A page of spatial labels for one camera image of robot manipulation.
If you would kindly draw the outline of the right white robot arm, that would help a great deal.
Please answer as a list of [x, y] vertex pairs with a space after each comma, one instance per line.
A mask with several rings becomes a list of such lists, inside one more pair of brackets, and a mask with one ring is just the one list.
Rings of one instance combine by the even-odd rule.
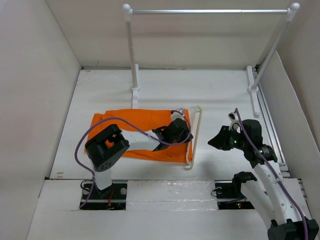
[[243, 151], [253, 172], [236, 173], [231, 191], [251, 202], [265, 224], [268, 239], [314, 240], [317, 237], [319, 225], [316, 220], [308, 219], [285, 188], [275, 152], [263, 143], [259, 121], [246, 119], [223, 125], [208, 144], [218, 150]]

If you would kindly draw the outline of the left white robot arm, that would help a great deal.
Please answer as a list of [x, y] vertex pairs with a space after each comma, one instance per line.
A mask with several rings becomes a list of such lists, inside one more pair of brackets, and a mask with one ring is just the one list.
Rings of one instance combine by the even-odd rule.
[[169, 147], [180, 147], [190, 143], [192, 138], [190, 121], [185, 116], [172, 120], [167, 126], [149, 131], [124, 130], [117, 124], [107, 126], [85, 144], [94, 173], [97, 174], [95, 194], [103, 199], [111, 194], [112, 180], [110, 178], [103, 180], [103, 172], [108, 172], [125, 153], [163, 152]]

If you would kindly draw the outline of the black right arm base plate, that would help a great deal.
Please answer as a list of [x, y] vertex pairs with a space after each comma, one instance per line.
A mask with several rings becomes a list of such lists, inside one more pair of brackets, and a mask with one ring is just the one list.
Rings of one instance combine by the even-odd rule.
[[234, 189], [229, 180], [218, 180], [214, 182], [211, 195], [216, 198], [218, 210], [253, 210], [254, 206], [239, 191]]

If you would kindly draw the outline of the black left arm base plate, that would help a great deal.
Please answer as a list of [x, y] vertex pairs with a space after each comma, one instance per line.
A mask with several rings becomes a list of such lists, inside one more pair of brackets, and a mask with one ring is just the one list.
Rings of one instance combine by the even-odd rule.
[[83, 181], [80, 184], [82, 189], [80, 210], [95, 211], [119, 211], [126, 210], [127, 203], [127, 182], [112, 183], [104, 190], [99, 190], [97, 186], [93, 187], [90, 194], [92, 183]]

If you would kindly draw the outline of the wooden clothes hanger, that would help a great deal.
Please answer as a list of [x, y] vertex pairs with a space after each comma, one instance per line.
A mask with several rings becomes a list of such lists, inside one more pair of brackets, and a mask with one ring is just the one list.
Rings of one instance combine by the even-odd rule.
[[184, 170], [186, 171], [190, 171], [194, 167], [202, 115], [203, 109], [197, 105], [194, 108], [191, 121], [191, 134], [193, 135], [193, 139], [188, 143], [187, 152], [185, 154], [186, 166], [184, 167]]

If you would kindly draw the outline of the orange trousers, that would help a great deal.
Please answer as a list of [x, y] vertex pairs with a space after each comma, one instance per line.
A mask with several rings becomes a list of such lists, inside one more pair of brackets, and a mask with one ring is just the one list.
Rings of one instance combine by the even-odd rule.
[[[158, 127], [167, 126], [176, 118], [181, 118], [182, 116], [178, 113], [172, 113], [170, 110], [150, 110], [150, 109], [118, 109], [118, 110], [107, 110], [104, 114], [96, 113], [94, 114], [91, 122], [93, 127], [98, 122], [111, 118], [111, 120], [105, 121], [94, 127], [87, 136], [88, 140], [91, 140], [102, 130], [111, 124], [116, 124], [119, 129], [122, 130], [122, 135], [127, 141], [130, 140], [148, 140], [152, 146], [156, 147], [160, 143], [147, 135], [139, 132], [134, 127], [128, 125], [127, 123], [115, 119], [115, 117], [122, 118], [129, 121], [134, 126], [138, 127], [142, 131], [146, 132], [148, 135], [151, 134], [153, 129]], [[152, 149], [145, 147], [130, 147], [123, 155], [126, 158], [135, 158], [150, 161], [160, 161], [160, 162], [172, 162], [172, 163], [182, 163], [189, 166], [193, 162], [192, 144], [185, 142], [178, 146], [168, 146], [164, 150], [157, 152], [152, 152]]]

